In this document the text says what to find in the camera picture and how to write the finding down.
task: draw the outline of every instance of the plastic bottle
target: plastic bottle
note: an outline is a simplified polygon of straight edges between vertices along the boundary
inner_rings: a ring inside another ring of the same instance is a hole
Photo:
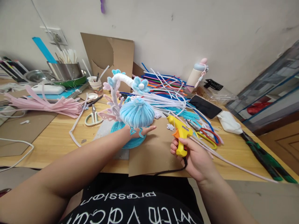
[[[190,86],[195,86],[197,87],[198,83],[202,80],[203,76],[205,73],[208,71],[209,66],[206,65],[207,59],[203,58],[200,63],[196,63],[192,69],[192,72],[188,78],[187,85],[189,86],[188,89],[190,92],[194,90],[194,87]]]

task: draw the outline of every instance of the wooden table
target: wooden table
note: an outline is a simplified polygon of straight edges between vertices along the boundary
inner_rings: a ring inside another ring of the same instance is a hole
[[[103,103],[95,104],[97,111],[104,110],[109,106]],[[87,110],[83,113],[78,125],[75,128],[74,136],[80,143],[86,139],[91,142],[94,139],[94,135],[99,129],[98,126],[87,127],[84,124],[86,116],[90,113]],[[63,155],[75,150],[76,144],[72,141],[69,131],[71,130],[75,119],[57,115],[57,117],[48,125],[47,128],[36,138],[33,142],[35,149],[28,155],[18,166],[29,168],[44,168],[54,160],[62,157]],[[249,171],[257,173],[261,176],[271,178],[267,171],[254,157],[253,153],[246,145],[245,141],[238,135],[225,132],[222,130],[222,126],[218,119],[214,119],[212,126],[219,129],[219,135],[224,141],[224,145],[217,149],[217,152],[222,155],[228,161],[235,163]],[[267,152],[269,152],[286,170],[299,182],[299,176],[295,174],[281,159],[279,159],[265,144],[263,144],[251,131],[249,131],[243,124],[242,129],[250,135],[254,141],[259,143]],[[15,164],[21,156],[9,156],[0,157],[0,166],[12,166]],[[248,180],[248,181],[263,181],[260,178],[254,177],[240,169],[237,169],[217,158],[214,159],[214,163],[224,179],[227,180]],[[128,173],[129,161],[128,160],[112,160],[102,170],[107,173]],[[168,174],[169,176],[182,176],[180,172]]]

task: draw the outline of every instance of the blue pipe cleaner flower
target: blue pipe cleaner flower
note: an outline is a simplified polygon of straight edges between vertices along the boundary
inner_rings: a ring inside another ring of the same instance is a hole
[[[115,75],[115,74],[118,74],[118,73],[121,73],[121,74],[126,74],[125,72],[121,72],[119,69],[117,69],[117,70],[112,70],[112,73],[113,73],[113,75]]]
[[[148,83],[149,81],[147,81],[147,79],[141,81],[141,79],[136,76],[132,84],[132,89],[140,95],[144,95],[145,93],[148,93],[150,91],[150,89],[147,87]]]
[[[108,84],[109,84],[112,88],[114,88],[114,82],[113,82],[113,79],[112,79],[111,77],[108,77],[108,78],[107,78],[107,82],[108,82]]]

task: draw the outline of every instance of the green bowl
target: green bowl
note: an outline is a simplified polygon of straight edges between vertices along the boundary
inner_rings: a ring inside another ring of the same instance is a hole
[[[77,78],[77,79],[74,79],[74,80],[63,81],[63,82],[54,81],[53,83],[55,85],[74,88],[76,86],[79,86],[79,85],[82,85],[82,84],[86,83],[86,76],[83,76],[81,78]]]

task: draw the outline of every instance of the hand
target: hand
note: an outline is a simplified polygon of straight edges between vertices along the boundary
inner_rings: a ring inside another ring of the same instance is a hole
[[[194,141],[189,138],[179,138],[179,141],[187,146],[187,167],[186,171],[193,177],[198,183],[211,179],[215,176],[219,176],[211,157],[208,153]],[[173,139],[170,145],[170,152],[176,156],[184,166],[184,160],[182,157],[177,156],[176,150],[178,149],[178,139]]]
[[[152,130],[155,130],[156,129],[156,126],[150,126],[150,127],[148,127],[148,128],[143,128],[143,130],[142,130],[142,132],[141,132],[141,134],[144,136],[144,135],[146,135],[148,132],[150,132],[150,131],[152,131]],[[140,138],[140,135],[139,135],[139,131],[140,131],[140,129],[135,129],[136,130],[136,133],[134,133],[134,134],[132,134],[131,135],[131,138]]]

